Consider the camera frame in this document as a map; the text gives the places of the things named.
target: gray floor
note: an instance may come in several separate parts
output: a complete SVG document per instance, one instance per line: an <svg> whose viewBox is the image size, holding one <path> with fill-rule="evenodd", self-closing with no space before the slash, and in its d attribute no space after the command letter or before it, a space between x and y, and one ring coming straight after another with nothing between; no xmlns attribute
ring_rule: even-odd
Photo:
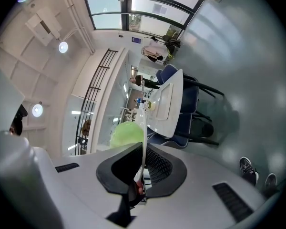
<svg viewBox="0 0 286 229"><path fill-rule="evenodd" d="M225 93L200 92L198 110L213 119L219 147L190 143L239 174L247 156L260 173L286 178L286 35L263 0L205 0L172 64Z"/></svg>

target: chair leg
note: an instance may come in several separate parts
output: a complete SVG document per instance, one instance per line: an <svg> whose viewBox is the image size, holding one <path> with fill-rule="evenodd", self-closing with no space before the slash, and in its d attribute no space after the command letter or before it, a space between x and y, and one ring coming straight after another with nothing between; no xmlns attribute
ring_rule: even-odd
<svg viewBox="0 0 286 229"><path fill-rule="evenodd" d="M201 84L199 82L196 82L196 81L193 81L193 80L189 80L189 79L186 79L186 78L184 78L184 81L190 82L193 85L198 86L200 89L204 88L204 89L209 90L209 91L211 91L213 93L217 93L217 94L220 94L220 95L224 96L224 94L222 92L220 92L219 90L217 90L215 88L212 88L210 86L207 86L205 84Z"/></svg>
<svg viewBox="0 0 286 229"><path fill-rule="evenodd" d="M214 142L212 140L209 140L209 139L206 139L206 138L203 138L203 137L193 136L193 135L188 134L188 133L175 131L175 134L178 135L178 136L182 136L182 137L188 138L189 142L193 142L193 143L207 143L207 144L212 144L212 145L216 145L216 146L219 145L219 143Z"/></svg>
<svg viewBox="0 0 286 229"><path fill-rule="evenodd" d="M203 89L203 88L200 88L200 90L204 91L205 93L211 95L212 97L216 98L215 95L211 94L209 91Z"/></svg>
<svg viewBox="0 0 286 229"><path fill-rule="evenodd" d="M208 117L208 116L206 116L206 115L204 115L203 113L201 113L201 112L199 112L199 111L197 111L197 110L196 110L195 113L198 114L200 117L205 118L205 119L207 119L208 121L211 121L211 122L212 122L211 118Z"/></svg>

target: white table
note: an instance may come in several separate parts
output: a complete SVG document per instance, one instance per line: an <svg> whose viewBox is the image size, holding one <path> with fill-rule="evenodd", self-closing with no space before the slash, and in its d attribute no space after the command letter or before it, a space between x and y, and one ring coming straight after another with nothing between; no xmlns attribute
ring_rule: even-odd
<svg viewBox="0 0 286 229"><path fill-rule="evenodd" d="M157 111L165 111L166 103L162 104L160 100L161 90L164 89L169 83L173 84L172 98L168 112L167 120L159 120L156 118ZM172 137L174 135L180 109L183 94L183 71L178 70L170 79L168 79L156 92L152 93L150 99L156 101L156 109L154 111L148 111L147 114L147 126L153 131L166 136Z"/></svg>

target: sneaker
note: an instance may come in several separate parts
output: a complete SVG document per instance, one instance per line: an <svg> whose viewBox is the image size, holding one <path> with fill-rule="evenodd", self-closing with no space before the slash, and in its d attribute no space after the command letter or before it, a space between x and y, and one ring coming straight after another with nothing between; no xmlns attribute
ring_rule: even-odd
<svg viewBox="0 0 286 229"><path fill-rule="evenodd" d="M256 178L255 185L256 185L259 175L258 175L257 171L253 169L253 167L251 165L251 161L247 157L241 157L241 159L239 160L239 166L240 166L240 170L242 171L243 174L255 173L255 178Z"/></svg>
<svg viewBox="0 0 286 229"><path fill-rule="evenodd" d="M270 173L267 176L267 179L265 181L265 188L268 187L276 187L276 175L274 173Z"/></svg>

